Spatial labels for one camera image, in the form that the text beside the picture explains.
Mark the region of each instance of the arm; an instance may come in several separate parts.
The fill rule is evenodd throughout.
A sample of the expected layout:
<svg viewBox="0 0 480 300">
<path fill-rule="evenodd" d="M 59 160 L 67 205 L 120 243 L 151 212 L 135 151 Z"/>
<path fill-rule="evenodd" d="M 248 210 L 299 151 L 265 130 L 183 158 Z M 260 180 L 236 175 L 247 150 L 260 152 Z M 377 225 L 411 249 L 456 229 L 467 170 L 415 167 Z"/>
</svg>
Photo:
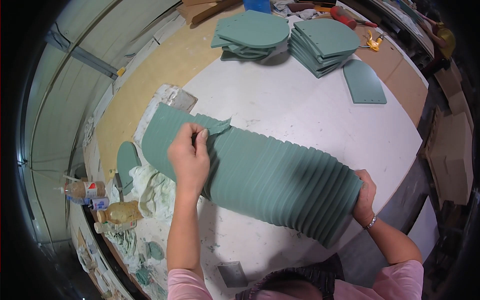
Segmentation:
<svg viewBox="0 0 480 300">
<path fill-rule="evenodd" d="M 197 133 L 195 145 L 192 136 Z M 200 266 L 197 201 L 210 169 L 207 129 L 185 123 L 168 148 L 168 159 L 177 176 L 177 193 L 167 241 L 167 268 L 187 269 L 203 280 Z"/>
<path fill-rule="evenodd" d="M 432 41 L 435 44 L 437 44 L 438 47 L 440 48 L 447 47 L 447 42 L 445 42 L 445 40 L 442 39 L 441 37 L 438 37 L 435 34 L 433 34 L 433 32 L 430 29 L 428 29 L 427 25 L 424 22 L 419 22 L 418 25 L 427 33 L 427 35 L 432 39 Z"/>
<path fill-rule="evenodd" d="M 427 18 L 426 16 L 424 16 L 424 15 L 421 14 L 421 13 L 419 13 L 419 15 L 420 15 L 425 21 L 427 21 L 428 23 L 430 23 L 430 25 L 432 25 L 432 26 L 437 25 L 437 22 L 435 22 L 434 20 Z"/>
<path fill-rule="evenodd" d="M 355 173 L 364 183 L 353 209 L 353 217 L 362 227 L 366 227 L 373 219 L 372 203 L 377 187 L 366 170 L 359 170 Z M 368 229 L 368 233 L 389 264 L 403 263 L 408 260 L 422 262 L 417 245 L 403 232 L 382 220 L 377 219 L 374 225 Z"/>
</svg>

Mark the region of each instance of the white cloth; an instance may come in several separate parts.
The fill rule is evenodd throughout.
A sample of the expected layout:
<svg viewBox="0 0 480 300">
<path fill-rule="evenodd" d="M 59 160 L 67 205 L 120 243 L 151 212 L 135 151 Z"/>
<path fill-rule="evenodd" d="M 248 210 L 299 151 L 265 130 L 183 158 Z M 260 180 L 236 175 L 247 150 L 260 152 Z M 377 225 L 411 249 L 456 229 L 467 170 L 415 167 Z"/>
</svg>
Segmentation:
<svg viewBox="0 0 480 300">
<path fill-rule="evenodd" d="M 129 175 L 133 178 L 132 196 L 138 199 L 138 210 L 145 218 L 156 218 L 172 223 L 176 184 L 151 165 L 134 167 Z"/>
<path fill-rule="evenodd" d="M 394 13 L 396 14 L 402 21 L 405 23 L 406 26 L 408 26 L 413 32 L 415 32 L 416 35 L 423 37 L 423 34 L 421 34 L 420 30 L 417 28 L 415 23 L 413 23 L 412 19 L 398 10 L 397 8 L 393 7 L 392 5 L 385 3 L 384 4 Z"/>
<path fill-rule="evenodd" d="M 84 133 L 85 133 L 85 136 L 84 136 L 84 142 L 82 143 L 82 146 L 83 147 L 87 147 L 88 144 L 90 144 L 90 142 L 92 141 L 92 135 L 93 135 L 93 117 L 89 117 L 88 120 L 87 120 L 87 123 L 85 124 L 85 128 L 84 128 Z"/>
<path fill-rule="evenodd" d="M 123 262 L 127 265 L 130 273 L 135 273 L 142 267 L 142 261 L 140 260 L 140 254 L 137 247 L 137 234 L 135 233 L 135 229 L 129 229 L 118 233 L 107 231 L 104 234 L 112 244 L 117 246 L 117 249 L 123 258 Z"/>
<path fill-rule="evenodd" d="M 315 9 L 306 9 L 300 12 L 292 12 L 290 8 L 288 8 L 287 4 L 295 3 L 294 0 L 278 0 L 273 1 L 274 11 L 281 15 L 282 17 L 286 18 L 288 16 L 296 15 L 303 20 L 310 20 L 314 19 L 319 13 Z"/>
</svg>

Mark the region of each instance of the cardboard box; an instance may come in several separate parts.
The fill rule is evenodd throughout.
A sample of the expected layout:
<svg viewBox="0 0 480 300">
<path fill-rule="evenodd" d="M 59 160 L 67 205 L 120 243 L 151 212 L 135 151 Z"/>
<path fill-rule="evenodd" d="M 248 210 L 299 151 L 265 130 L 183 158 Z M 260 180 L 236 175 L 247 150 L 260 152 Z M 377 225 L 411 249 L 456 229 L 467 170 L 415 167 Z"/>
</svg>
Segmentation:
<svg viewBox="0 0 480 300">
<path fill-rule="evenodd" d="M 466 205 L 473 183 L 472 133 L 467 116 L 462 112 L 438 122 L 429 157 L 438 181 L 440 207 L 445 200 Z"/>
<path fill-rule="evenodd" d="M 203 3 L 192 6 L 182 4 L 177 7 L 177 11 L 185 18 L 187 24 L 198 24 L 217 12 L 240 2 L 241 0 L 223 0 L 221 2 Z"/>
<path fill-rule="evenodd" d="M 186 6 L 192 6 L 203 3 L 220 2 L 221 0 L 181 0 Z"/>
<path fill-rule="evenodd" d="M 470 130 L 473 134 L 473 119 L 472 114 L 470 113 L 470 108 L 468 107 L 467 99 L 465 98 L 465 94 L 462 92 L 458 92 L 455 95 L 448 98 L 448 106 L 452 111 L 454 116 L 461 114 L 464 112 L 467 116 L 468 124 L 470 125 Z"/>
<path fill-rule="evenodd" d="M 449 98 L 462 91 L 462 84 L 458 79 L 458 75 L 459 74 L 457 74 L 453 68 L 450 68 L 447 71 L 440 69 L 440 71 L 435 73 L 435 78 L 442 88 L 445 97 Z"/>
<path fill-rule="evenodd" d="M 460 70 L 458 69 L 456 63 L 454 62 L 453 59 L 450 60 L 450 68 L 452 69 L 452 73 L 455 76 L 455 78 L 459 81 L 462 82 L 462 74 L 460 74 Z"/>
</svg>

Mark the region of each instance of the blue container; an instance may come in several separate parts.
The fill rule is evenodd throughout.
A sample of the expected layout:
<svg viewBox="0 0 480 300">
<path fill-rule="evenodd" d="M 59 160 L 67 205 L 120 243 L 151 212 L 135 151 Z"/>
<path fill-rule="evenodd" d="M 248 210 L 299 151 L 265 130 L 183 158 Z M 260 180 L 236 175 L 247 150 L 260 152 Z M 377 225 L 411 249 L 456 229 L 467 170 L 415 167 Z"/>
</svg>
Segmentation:
<svg viewBox="0 0 480 300">
<path fill-rule="evenodd" d="M 252 10 L 264 13 L 272 13 L 269 0 L 243 0 L 245 10 Z"/>
</svg>

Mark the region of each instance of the yellow sponge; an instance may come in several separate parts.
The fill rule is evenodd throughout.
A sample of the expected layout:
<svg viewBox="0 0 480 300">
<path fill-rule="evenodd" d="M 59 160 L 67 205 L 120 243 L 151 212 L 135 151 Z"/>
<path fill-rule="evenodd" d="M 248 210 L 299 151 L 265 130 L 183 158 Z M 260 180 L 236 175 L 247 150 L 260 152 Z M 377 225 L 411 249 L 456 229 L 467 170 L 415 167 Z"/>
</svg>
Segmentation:
<svg viewBox="0 0 480 300">
<path fill-rule="evenodd" d="M 126 71 L 125 67 L 121 67 L 121 68 L 117 71 L 117 75 L 118 75 L 118 76 L 122 76 L 123 73 L 125 73 L 125 71 Z"/>
</svg>

